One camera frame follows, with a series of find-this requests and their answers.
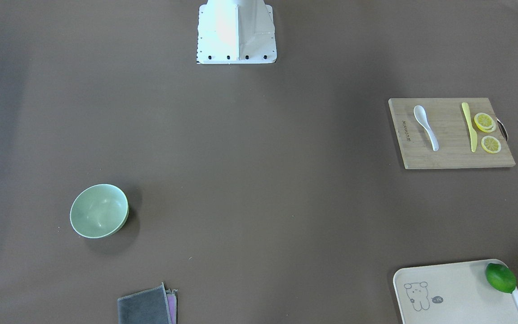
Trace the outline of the green bowl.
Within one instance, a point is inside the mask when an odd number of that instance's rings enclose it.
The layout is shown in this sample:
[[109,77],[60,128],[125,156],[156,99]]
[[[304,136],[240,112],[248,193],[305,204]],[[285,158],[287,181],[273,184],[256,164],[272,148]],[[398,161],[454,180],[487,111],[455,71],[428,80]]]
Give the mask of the green bowl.
[[88,239],[111,236],[127,222],[127,195],[117,186],[101,183],[84,189],[70,209],[72,229]]

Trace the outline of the white ceramic spoon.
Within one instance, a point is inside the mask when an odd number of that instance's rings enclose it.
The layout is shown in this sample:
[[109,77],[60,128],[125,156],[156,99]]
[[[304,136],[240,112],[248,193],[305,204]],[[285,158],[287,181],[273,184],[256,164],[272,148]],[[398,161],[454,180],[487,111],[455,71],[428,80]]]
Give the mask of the white ceramic spoon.
[[439,150],[439,143],[432,127],[429,124],[428,115],[422,105],[416,105],[413,109],[416,121],[424,128],[429,141],[432,145],[432,150],[437,152]]

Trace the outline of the bamboo cutting board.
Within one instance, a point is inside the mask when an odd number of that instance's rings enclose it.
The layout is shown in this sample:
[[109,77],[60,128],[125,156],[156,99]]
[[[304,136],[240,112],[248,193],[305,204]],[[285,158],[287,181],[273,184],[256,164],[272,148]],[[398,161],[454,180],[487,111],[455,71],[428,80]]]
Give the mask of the bamboo cutting board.
[[[406,169],[461,169],[513,167],[516,162],[505,137],[499,129],[491,132],[501,144],[498,153],[488,153],[481,146],[487,134],[473,123],[477,149],[471,149],[471,135],[462,109],[469,105],[471,117],[487,113],[496,119],[496,113],[488,98],[391,98],[388,101],[401,157]],[[438,142],[438,150],[432,149],[429,135],[417,122],[414,108],[425,108],[428,123]]]

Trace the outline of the grey folded cloth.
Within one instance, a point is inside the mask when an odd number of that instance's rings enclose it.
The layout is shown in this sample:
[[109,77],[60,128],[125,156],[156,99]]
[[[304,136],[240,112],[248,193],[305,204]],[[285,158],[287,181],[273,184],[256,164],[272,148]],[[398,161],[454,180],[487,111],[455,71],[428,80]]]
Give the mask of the grey folded cloth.
[[117,299],[120,324],[176,324],[177,290],[160,286]]

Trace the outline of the yellow plastic knife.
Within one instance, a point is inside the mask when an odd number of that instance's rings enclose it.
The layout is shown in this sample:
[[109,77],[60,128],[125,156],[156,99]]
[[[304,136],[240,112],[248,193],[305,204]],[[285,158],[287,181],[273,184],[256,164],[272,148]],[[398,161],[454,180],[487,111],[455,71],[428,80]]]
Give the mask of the yellow plastic knife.
[[470,141],[471,152],[475,153],[477,150],[477,147],[478,147],[478,143],[477,143],[478,135],[473,127],[471,111],[469,109],[469,104],[467,102],[464,102],[464,101],[462,102],[462,111],[463,111],[464,118],[466,120],[467,129],[469,132],[469,141]]

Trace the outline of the top stacked lemon slice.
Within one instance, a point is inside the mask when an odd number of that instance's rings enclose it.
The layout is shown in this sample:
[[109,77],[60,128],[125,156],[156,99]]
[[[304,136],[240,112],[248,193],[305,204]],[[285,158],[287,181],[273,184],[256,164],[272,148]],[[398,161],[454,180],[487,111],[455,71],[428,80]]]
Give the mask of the top stacked lemon slice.
[[481,113],[477,113],[473,117],[473,122],[474,123],[479,122],[479,123],[482,123],[484,125],[489,125],[491,123],[491,119],[493,119],[493,118],[490,115],[488,115],[487,113],[482,113],[481,112]]

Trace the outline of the single lemon slice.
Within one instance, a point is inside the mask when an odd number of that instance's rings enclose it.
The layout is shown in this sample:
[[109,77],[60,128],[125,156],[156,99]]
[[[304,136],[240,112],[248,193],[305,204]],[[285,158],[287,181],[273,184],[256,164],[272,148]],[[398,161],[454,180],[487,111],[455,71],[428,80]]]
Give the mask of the single lemon slice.
[[487,135],[481,139],[481,147],[487,153],[496,154],[502,149],[501,142],[498,138]]

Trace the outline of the beige rabbit tray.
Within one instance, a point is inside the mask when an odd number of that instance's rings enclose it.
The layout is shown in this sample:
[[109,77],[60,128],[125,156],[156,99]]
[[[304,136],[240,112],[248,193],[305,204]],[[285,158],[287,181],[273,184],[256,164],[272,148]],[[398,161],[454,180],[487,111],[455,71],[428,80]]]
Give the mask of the beige rabbit tray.
[[404,267],[393,285],[405,324],[518,324],[518,290],[500,292],[487,281],[489,263],[478,260]]

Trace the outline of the green lime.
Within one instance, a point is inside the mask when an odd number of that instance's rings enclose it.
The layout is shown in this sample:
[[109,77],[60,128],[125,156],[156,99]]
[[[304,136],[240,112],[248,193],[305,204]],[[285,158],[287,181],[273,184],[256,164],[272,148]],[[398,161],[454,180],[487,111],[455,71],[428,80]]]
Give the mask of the green lime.
[[502,263],[489,263],[485,268],[487,282],[501,293],[512,294],[517,287],[514,273]]

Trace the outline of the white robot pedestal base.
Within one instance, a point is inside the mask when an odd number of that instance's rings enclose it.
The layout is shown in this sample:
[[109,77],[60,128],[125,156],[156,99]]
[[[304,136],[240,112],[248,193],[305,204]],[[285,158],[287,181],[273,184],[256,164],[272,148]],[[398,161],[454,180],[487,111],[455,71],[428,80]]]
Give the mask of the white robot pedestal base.
[[197,31],[197,64],[277,61],[273,8],[263,0],[208,0]]

